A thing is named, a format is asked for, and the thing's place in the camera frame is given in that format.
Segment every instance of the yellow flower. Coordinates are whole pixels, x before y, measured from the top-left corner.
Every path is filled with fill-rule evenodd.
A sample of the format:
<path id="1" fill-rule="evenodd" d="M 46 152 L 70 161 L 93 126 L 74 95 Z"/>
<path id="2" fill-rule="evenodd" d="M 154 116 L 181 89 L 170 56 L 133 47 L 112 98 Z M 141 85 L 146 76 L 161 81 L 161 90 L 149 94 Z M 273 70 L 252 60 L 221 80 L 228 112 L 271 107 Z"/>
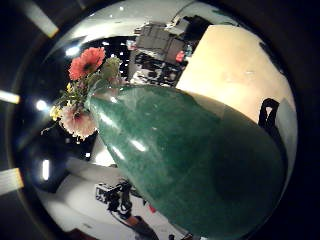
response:
<path id="1" fill-rule="evenodd" d="M 50 110 L 50 117 L 52 117 L 53 121 L 57 121 L 58 118 L 61 118 L 61 108 L 53 106 Z"/>
<path id="2" fill-rule="evenodd" d="M 71 90 L 72 90 L 71 84 L 70 84 L 70 83 L 68 83 L 68 85 L 67 85 L 67 92 L 68 92 L 68 93 L 70 93 L 70 92 L 71 92 Z"/>

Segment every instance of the flower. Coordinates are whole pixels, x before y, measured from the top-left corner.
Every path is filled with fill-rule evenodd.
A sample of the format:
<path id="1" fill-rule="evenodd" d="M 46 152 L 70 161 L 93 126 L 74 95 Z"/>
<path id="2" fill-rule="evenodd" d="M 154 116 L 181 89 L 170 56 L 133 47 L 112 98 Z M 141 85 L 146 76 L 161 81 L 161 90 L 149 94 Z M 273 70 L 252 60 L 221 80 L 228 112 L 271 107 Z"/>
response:
<path id="1" fill-rule="evenodd" d="M 88 48 L 71 62 L 69 77 L 78 80 L 97 70 L 105 57 L 104 48 Z"/>
<path id="2" fill-rule="evenodd" d="M 50 117 L 52 117 L 53 121 L 57 121 L 57 119 L 61 117 L 61 108 L 53 106 L 50 110 Z"/>
<path id="3" fill-rule="evenodd" d="M 64 106 L 61 110 L 60 124 L 72 134 L 82 140 L 93 134 L 96 126 L 89 113 L 77 110 L 74 106 Z"/>
<path id="4" fill-rule="evenodd" d="M 68 83 L 67 85 L 67 92 L 71 93 L 72 87 L 71 87 L 71 83 Z"/>

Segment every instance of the green vase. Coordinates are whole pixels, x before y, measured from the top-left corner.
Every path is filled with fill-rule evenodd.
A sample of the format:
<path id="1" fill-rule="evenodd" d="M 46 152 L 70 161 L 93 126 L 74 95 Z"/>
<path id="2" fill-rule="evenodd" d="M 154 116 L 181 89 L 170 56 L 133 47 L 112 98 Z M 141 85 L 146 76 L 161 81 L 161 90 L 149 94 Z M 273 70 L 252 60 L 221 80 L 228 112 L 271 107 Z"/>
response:
<path id="1" fill-rule="evenodd" d="M 277 205 L 285 179 L 280 152 L 238 111 L 173 88 L 103 81 L 86 107 L 122 173 L 171 223 L 234 240 Z"/>

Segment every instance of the beige panel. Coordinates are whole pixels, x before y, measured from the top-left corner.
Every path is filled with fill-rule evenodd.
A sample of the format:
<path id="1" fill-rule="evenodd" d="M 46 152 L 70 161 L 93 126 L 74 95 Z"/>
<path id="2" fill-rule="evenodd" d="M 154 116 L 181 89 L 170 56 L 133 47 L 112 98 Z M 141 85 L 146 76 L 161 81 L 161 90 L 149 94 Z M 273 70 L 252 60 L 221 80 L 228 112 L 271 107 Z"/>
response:
<path id="1" fill-rule="evenodd" d="M 249 31 L 227 25 L 208 27 L 177 88 L 223 102 L 258 122 L 266 98 L 286 99 L 295 109 L 284 75 L 274 67 Z"/>

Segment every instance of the ceiling light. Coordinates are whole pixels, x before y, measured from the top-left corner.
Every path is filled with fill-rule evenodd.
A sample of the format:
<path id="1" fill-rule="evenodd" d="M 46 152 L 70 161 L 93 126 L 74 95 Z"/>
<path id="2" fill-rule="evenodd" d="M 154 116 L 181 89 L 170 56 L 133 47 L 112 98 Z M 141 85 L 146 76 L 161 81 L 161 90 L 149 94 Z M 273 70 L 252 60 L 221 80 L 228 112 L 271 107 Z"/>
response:
<path id="1" fill-rule="evenodd" d="M 80 52 L 80 48 L 75 46 L 75 47 L 71 47 L 71 48 L 68 48 L 66 50 L 66 56 L 74 56 L 76 54 L 78 54 Z"/>
<path id="2" fill-rule="evenodd" d="M 20 102 L 20 96 L 11 92 L 0 90 L 0 100 L 18 104 Z"/>
<path id="3" fill-rule="evenodd" d="M 49 179 L 49 160 L 43 160 L 42 162 L 42 178 L 47 181 Z"/>
<path id="4" fill-rule="evenodd" d="M 36 103 L 36 108 L 39 110 L 39 111 L 43 111 L 43 110 L 46 110 L 47 109 L 47 103 L 43 100 L 39 100 L 37 101 Z"/>

